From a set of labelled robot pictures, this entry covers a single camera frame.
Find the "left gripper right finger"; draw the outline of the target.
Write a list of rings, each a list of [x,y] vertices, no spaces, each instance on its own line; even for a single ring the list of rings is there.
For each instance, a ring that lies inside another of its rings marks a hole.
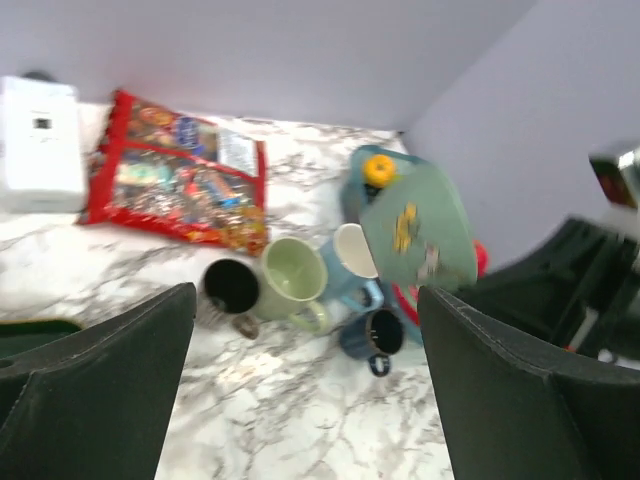
[[[439,288],[424,349],[457,479],[636,479],[639,373],[570,353]]]

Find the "green teal mug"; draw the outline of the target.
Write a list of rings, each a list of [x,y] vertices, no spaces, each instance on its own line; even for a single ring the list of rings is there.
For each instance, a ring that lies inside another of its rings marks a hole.
[[[476,282],[466,211],[453,182],[423,162],[382,190],[359,216],[381,281],[456,290]]]

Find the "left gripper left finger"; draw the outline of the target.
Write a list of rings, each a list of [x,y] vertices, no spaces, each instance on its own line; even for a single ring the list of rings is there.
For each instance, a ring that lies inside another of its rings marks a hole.
[[[195,314],[182,283],[1,359],[2,478],[154,478]]]

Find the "dark green tray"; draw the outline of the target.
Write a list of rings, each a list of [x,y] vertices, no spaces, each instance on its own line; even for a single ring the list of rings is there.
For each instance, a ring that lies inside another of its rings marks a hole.
[[[83,326],[69,319],[28,319],[1,323],[1,359],[75,334]]]

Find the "white power strip box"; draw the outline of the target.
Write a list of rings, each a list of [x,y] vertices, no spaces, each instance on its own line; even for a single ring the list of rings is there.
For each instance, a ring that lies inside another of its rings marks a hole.
[[[1,209],[75,214],[87,198],[77,89],[1,78]]]

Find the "light green mug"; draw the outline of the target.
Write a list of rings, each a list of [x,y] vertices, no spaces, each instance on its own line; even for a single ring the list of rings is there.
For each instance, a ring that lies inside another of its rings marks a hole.
[[[260,295],[255,315],[267,321],[287,320],[314,335],[331,325],[319,302],[328,282],[324,260],[309,243],[296,237],[270,242],[258,263]]]

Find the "orange fruit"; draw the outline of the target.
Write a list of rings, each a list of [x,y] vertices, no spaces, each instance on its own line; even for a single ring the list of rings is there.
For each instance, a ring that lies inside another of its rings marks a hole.
[[[391,156],[375,154],[364,161],[362,173],[367,186],[384,189],[396,179],[397,165]]]

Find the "light blue mug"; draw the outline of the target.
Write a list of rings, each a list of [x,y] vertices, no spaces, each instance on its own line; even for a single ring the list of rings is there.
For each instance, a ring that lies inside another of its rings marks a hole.
[[[323,302],[339,300],[351,311],[364,314],[382,307],[384,296],[378,272],[363,230],[357,223],[339,226],[319,249],[328,272]]]

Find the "red snack bag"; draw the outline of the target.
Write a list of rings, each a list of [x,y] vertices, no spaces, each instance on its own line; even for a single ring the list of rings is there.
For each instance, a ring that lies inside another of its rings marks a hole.
[[[118,89],[78,222],[258,256],[269,241],[266,180],[263,141]]]

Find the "teal plastic fruit bowl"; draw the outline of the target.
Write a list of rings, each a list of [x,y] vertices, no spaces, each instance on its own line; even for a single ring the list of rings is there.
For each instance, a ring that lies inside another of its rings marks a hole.
[[[347,222],[359,223],[361,214],[389,185],[426,161],[417,156],[364,145],[350,156],[348,176],[340,191],[340,204]]]

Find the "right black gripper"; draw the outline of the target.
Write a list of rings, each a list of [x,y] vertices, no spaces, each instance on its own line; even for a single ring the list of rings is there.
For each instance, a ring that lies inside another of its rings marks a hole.
[[[639,290],[639,241],[576,218],[455,296],[547,343],[595,358]]]

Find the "brown striped mug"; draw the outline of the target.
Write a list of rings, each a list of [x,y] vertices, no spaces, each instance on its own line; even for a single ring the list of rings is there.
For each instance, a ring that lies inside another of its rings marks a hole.
[[[259,300],[260,285],[249,265],[232,258],[216,260],[205,270],[201,285],[209,305],[207,326],[230,323],[249,340],[259,336],[259,322],[251,311]]]

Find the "dark blue mug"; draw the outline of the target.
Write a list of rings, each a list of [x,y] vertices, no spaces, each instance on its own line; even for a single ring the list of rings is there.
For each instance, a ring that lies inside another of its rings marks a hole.
[[[388,309],[363,314],[347,323],[340,331],[339,345],[351,359],[367,361],[371,373],[382,378],[391,371],[391,357],[405,341],[400,319]]]

